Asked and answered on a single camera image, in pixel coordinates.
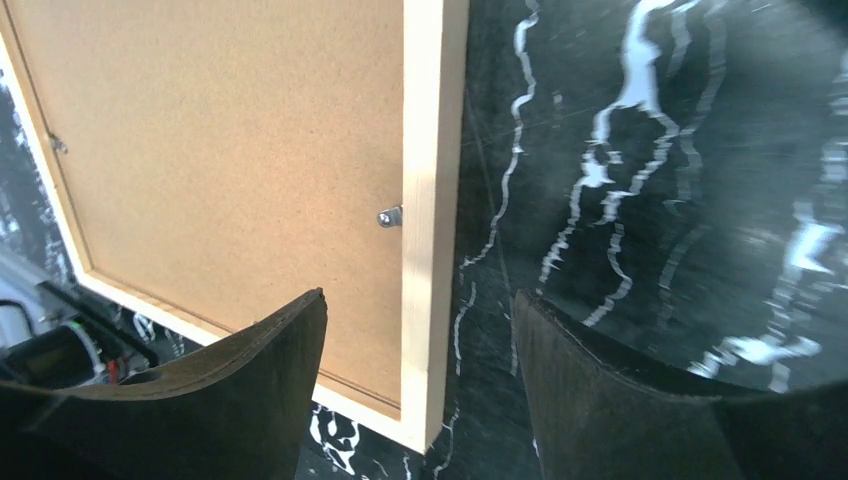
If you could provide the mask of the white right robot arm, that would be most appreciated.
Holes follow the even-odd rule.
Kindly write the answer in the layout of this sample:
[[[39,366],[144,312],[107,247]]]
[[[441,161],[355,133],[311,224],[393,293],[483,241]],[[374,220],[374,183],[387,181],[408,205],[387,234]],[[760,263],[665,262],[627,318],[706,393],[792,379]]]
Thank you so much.
[[[847,386],[786,394],[693,376],[521,291],[512,319],[546,479],[843,479]],[[5,479],[292,479],[327,304],[117,382],[67,323],[1,353]]]

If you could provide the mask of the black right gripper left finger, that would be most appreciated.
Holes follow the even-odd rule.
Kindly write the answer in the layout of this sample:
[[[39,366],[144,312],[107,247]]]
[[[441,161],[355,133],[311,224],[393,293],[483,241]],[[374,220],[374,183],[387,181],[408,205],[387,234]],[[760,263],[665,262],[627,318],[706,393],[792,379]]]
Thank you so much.
[[[312,415],[327,302],[265,319],[117,385],[1,385],[5,479],[291,479]]]

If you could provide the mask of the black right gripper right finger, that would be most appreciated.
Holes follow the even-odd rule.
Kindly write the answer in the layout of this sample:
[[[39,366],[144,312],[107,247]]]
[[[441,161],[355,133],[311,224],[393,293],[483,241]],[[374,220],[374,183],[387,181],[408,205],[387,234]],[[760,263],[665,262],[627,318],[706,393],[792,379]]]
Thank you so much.
[[[547,479],[843,479],[847,386],[787,394],[664,364],[521,290],[513,331]]]

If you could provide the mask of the wooden photo frame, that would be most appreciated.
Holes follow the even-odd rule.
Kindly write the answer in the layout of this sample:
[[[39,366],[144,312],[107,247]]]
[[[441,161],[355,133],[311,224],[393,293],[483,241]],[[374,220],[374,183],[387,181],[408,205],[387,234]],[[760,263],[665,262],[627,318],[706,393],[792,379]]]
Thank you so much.
[[[308,289],[313,398],[443,428],[465,1],[5,1],[8,84],[76,279],[209,345]]]

